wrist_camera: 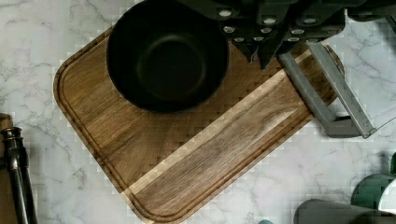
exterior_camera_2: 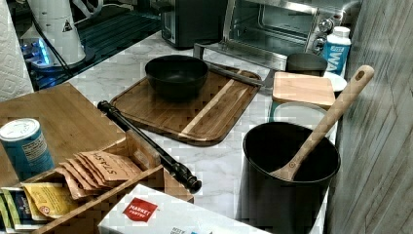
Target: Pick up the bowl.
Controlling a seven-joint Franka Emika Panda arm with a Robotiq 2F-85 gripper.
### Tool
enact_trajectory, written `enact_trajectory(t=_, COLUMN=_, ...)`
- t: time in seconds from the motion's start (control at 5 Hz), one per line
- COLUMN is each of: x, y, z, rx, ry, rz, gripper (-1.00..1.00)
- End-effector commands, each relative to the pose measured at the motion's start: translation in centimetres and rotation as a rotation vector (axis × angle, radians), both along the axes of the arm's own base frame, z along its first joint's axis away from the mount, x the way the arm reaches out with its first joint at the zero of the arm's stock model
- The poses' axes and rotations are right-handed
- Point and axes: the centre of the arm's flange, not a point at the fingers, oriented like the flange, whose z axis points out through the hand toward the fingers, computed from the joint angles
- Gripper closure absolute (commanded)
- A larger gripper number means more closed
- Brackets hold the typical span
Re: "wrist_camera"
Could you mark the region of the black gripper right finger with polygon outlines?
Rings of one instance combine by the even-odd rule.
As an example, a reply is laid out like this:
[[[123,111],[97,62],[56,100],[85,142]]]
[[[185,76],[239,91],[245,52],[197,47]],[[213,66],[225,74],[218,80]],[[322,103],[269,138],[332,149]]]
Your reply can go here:
[[[276,55],[284,54],[291,50],[291,43],[284,40],[285,35],[285,32],[278,32],[274,37],[269,38],[259,46],[258,58],[261,70],[265,70]]]

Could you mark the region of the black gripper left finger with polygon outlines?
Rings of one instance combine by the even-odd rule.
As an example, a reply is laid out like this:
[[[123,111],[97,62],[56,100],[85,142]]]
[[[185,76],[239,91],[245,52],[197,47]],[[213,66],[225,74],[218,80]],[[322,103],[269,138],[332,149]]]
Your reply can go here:
[[[258,46],[256,44],[246,43],[245,41],[237,42],[236,40],[233,40],[233,44],[245,56],[248,63],[253,63],[254,56],[258,51]]]

